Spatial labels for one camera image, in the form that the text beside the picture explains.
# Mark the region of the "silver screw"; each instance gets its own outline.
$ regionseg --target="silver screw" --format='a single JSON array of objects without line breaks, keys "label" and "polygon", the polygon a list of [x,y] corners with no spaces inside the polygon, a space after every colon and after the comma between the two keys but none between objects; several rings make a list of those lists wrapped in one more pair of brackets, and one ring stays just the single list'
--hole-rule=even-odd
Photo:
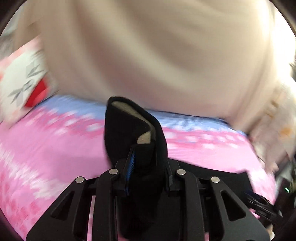
[{"label": "silver screw", "polygon": [[78,177],[78,178],[75,179],[75,182],[82,183],[82,182],[84,182],[84,178],[83,177]]},{"label": "silver screw", "polygon": [[115,175],[117,173],[118,173],[118,170],[117,169],[110,169],[109,170],[109,174],[111,174],[111,175]]},{"label": "silver screw", "polygon": [[213,183],[218,183],[218,182],[220,182],[220,178],[218,178],[218,177],[212,177],[212,178],[211,178],[211,181],[212,181]]},{"label": "silver screw", "polygon": [[185,171],[184,169],[178,169],[178,170],[177,170],[177,173],[178,173],[179,175],[185,175],[185,174],[186,174],[186,171]]}]

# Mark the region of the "pink blanket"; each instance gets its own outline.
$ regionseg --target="pink blanket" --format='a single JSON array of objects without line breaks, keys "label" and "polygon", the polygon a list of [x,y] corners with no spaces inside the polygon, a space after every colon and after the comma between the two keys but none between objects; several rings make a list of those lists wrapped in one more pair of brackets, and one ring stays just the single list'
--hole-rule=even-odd
[{"label": "pink blanket", "polygon": [[[110,168],[104,111],[95,103],[55,96],[11,129],[0,125],[0,208],[23,239],[77,176],[89,179]],[[274,202],[274,176],[264,172],[243,134],[219,120],[151,113],[163,126],[169,157],[226,172],[247,171],[254,191]]]}]

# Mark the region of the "beige clothing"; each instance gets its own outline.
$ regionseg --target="beige clothing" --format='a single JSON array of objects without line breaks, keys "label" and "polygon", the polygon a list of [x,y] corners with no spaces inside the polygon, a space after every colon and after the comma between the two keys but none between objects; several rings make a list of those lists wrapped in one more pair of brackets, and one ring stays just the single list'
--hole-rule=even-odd
[{"label": "beige clothing", "polygon": [[41,33],[62,93],[248,131],[277,81],[273,24],[266,0],[28,0],[15,48]]}]

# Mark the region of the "pink surface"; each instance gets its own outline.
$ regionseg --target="pink surface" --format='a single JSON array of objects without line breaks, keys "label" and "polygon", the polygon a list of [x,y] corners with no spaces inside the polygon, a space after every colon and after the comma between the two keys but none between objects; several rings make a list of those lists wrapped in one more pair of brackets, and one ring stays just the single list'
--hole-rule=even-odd
[{"label": "pink surface", "polygon": [[[103,129],[103,120],[75,112],[61,118],[44,107],[11,129],[0,125],[0,207],[22,238],[77,176],[89,179],[109,169]],[[226,172],[247,171],[254,191],[274,202],[274,176],[264,172],[243,135],[163,129],[169,157]]]}]

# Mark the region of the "beige shirt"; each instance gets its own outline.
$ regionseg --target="beige shirt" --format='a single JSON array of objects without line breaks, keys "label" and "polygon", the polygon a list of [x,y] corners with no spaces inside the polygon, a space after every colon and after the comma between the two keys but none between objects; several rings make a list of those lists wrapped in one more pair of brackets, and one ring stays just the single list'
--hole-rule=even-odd
[{"label": "beige shirt", "polygon": [[41,33],[62,93],[248,131],[277,83],[273,28],[267,0],[28,0],[15,48]]}]

